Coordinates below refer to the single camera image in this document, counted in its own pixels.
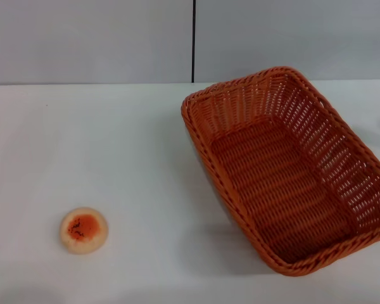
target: white table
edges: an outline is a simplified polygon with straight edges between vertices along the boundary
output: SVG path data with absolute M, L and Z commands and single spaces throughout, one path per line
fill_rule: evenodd
M 314 84 L 380 159 L 380 80 Z M 273 273 L 216 197 L 181 118 L 206 84 L 0 86 L 0 304 L 380 304 L 380 243 Z M 91 206 L 107 243 L 68 254 Z

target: basket rim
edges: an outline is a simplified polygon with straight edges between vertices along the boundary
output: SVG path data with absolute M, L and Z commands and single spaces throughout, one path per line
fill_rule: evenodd
M 204 142 L 198 126 L 193 123 L 192 120 L 192 108 L 200 101 L 207 100 L 212 96 L 218 95 L 222 92 L 236 91 L 242 87 L 246 87 L 250 84 L 254 84 L 259 80 L 263 80 L 266 77 L 271 77 L 273 75 L 288 75 L 293 78 L 302 89 L 304 89 L 307 94 L 316 100 L 316 106 L 318 109 L 327 115 L 333 125 L 338 128 L 339 131 L 346 137 L 347 141 L 354 147 L 355 152 L 369 163 L 371 168 L 375 173 L 380 176 L 380 161 L 376 158 L 373 152 L 362 142 L 362 140 L 351 130 L 347 123 L 340 117 L 338 112 L 331 106 L 328 100 L 318 91 L 316 88 L 297 70 L 288 66 L 276 66 L 274 68 L 269 68 L 261 72 L 251 74 L 249 76 L 227 81 L 219 82 L 217 84 L 211 85 L 206 89 L 195 92 L 189 95 L 183 102 L 181 112 L 182 117 L 185 121 L 186 127 L 191 134 L 192 139 L 196 145 L 198 153 L 204 156 L 203 163 L 208 166 L 209 169 L 214 173 L 215 177 L 220 181 L 222 186 L 222 191 L 219 191 L 224 202 L 228 204 L 228 201 L 239 201 L 239 196 L 232 184 L 229 181 L 225 170 L 222 170 L 220 163 L 214 156 L 214 154 L 209 151 L 208 145 Z M 347 239 L 340 243 L 335 243 L 328 248 L 324 248 L 317 253 L 314 253 L 306 258 L 299 260 L 295 263 L 287 263 L 277 256 L 272 249 L 265 244 L 263 238 L 261 237 L 258 230 L 254 230 L 250 227 L 249 223 L 251 220 L 248 218 L 246 210 L 242 210 L 237 206 L 235 210 L 228 208 L 231 215 L 236 219 L 238 224 L 241 226 L 242 230 L 253 237 L 251 240 L 256 250 L 258 251 L 261 258 L 275 271 L 285 274 L 287 276 L 303 276 L 314 272 L 322 267 L 325 267 L 340 258 L 343 258 L 351 253 L 354 253 L 366 246 L 369 246 L 377 241 L 380 241 L 380 226 L 372 231 L 358 234 L 350 239 Z

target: wicker basket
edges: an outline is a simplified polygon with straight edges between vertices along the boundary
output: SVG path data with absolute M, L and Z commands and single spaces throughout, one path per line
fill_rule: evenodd
M 380 241 L 380 161 L 296 70 L 186 98 L 182 116 L 223 201 L 276 272 L 303 276 Z

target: woven texture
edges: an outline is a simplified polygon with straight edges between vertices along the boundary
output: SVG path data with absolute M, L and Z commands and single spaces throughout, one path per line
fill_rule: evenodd
M 380 162 L 299 72 L 271 68 L 186 98 L 182 116 L 261 258 L 314 272 L 380 240 Z

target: round food item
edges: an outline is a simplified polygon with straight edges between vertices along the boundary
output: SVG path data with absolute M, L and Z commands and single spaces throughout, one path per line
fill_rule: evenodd
M 105 218 L 92 208 L 72 210 L 62 220 L 60 227 L 61 242 L 67 250 L 84 255 L 100 248 L 108 236 Z

